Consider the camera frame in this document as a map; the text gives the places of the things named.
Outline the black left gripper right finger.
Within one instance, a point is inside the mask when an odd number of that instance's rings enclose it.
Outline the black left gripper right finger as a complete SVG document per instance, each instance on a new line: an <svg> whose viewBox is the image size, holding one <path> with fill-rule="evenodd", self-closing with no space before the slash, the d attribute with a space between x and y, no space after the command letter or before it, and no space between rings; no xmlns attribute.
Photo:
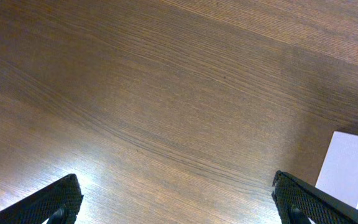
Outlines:
<svg viewBox="0 0 358 224"><path fill-rule="evenodd" d="M358 210L280 170L273 179L273 201L281 222L358 224Z"/></svg>

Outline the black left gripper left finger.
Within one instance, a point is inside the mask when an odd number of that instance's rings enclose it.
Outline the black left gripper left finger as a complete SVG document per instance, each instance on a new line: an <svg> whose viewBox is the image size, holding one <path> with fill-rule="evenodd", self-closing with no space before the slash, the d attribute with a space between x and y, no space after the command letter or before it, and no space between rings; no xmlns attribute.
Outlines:
<svg viewBox="0 0 358 224"><path fill-rule="evenodd" d="M74 224L83 194L75 174L68 174L0 211L0 223Z"/></svg>

